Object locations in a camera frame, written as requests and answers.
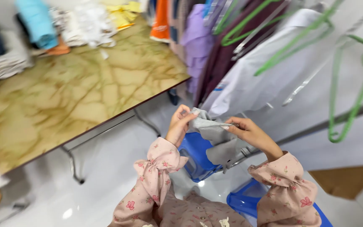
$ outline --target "clothing rack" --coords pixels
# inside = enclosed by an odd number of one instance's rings
[[[335,122],[337,124],[346,122],[348,120],[349,116],[350,116],[350,113],[351,113],[351,110],[349,110],[349,111],[347,111],[345,113],[342,113],[342,114],[336,116],[334,118]],[[363,115],[363,106],[360,107],[359,112],[357,114],[357,117],[362,116],[362,115]],[[329,120],[326,120],[326,121],[321,122],[319,124],[316,124],[316,125],[314,125],[314,126],[312,126],[310,128],[307,128],[307,129],[305,129],[303,131],[300,131],[298,133],[295,133],[295,134],[293,134],[293,135],[291,135],[289,137],[286,137],[284,139],[281,139],[281,140],[277,141],[276,143],[278,144],[278,146],[282,146],[282,145],[284,145],[286,143],[295,141],[295,140],[297,140],[299,138],[302,138],[302,137],[305,137],[305,136],[309,136],[310,134],[313,134],[315,132],[319,132],[321,130],[328,129],[328,127],[329,127]],[[244,147],[244,148],[241,148],[240,149],[240,152],[243,154],[243,157],[239,158],[233,164],[227,166],[228,169],[230,169],[230,168],[232,168],[232,167],[234,167],[234,166],[242,163],[243,161],[245,161],[247,158],[249,158],[251,156],[254,156],[256,154],[259,154],[261,151],[259,149],[257,149],[257,148],[254,149],[254,150],[250,150],[249,147]]]

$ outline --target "white tile floor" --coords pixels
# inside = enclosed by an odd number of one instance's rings
[[[139,111],[165,135],[176,108],[164,94],[140,106]],[[72,180],[68,158],[58,150],[12,171],[0,209],[6,212],[9,204],[24,198],[31,205],[0,227],[107,226],[114,207],[135,184],[133,162],[146,158],[155,138],[149,127],[133,118],[77,148],[78,169],[86,179],[82,186]],[[230,191],[250,178],[247,167],[264,160],[264,155],[257,155],[225,175],[214,174],[199,184],[201,195],[225,202]],[[196,185],[185,171],[171,174],[171,178],[178,198]],[[305,178],[312,180],[308,173]],[[335,227],[363,226],[363,208],[355,201],[334,198],[320,188],[316,203]]]

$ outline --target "white shirt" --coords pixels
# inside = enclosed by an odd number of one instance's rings
[[[208,111],[211,117],[227,117],[247,110],[259,110],[273,100],[280,90],[301,75],[314,45],[295,53],[257,77],[253,75],[319,16],[320,13],[310,9],[300,9],[294,13],[280,31],[238,60],[209,94],[201,109]]]

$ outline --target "table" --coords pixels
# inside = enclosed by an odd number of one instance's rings
[[[149,33],[138,17],[113,36],[116,46],[103,48],[106,60],[82,46],[1,80],[1,174],[61,147],[83,183],[66,143],[189,79],[185,65]]]

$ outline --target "gray fabric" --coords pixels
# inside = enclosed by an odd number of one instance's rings
[[[226,173],[226,163],[236,156],[236,142],[238,137],[221,126],[232,126],[231,124],[212,121],[207,111],[193,108],[191,112],[200,111],[199,116],[190,121],[191,130],[201,134],[214,147],[207,149],[208,160],[214,165],[222,165]]]

